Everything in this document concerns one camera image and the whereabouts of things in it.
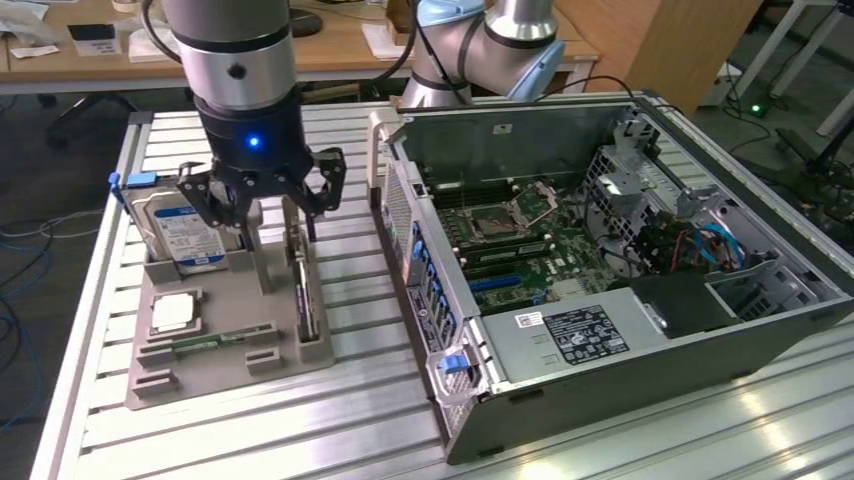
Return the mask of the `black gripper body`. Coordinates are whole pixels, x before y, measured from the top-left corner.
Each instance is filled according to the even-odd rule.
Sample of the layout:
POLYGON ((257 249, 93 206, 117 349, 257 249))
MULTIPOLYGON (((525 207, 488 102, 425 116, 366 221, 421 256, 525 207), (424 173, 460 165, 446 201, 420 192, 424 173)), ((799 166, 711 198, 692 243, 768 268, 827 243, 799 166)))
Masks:
POLYGON ((249 110, 218 108, 194 98, 214 160, 213 177, 234 201, 290 195, 310 201, 305 177, 313 158, 304 139, 300 95, 249 110))

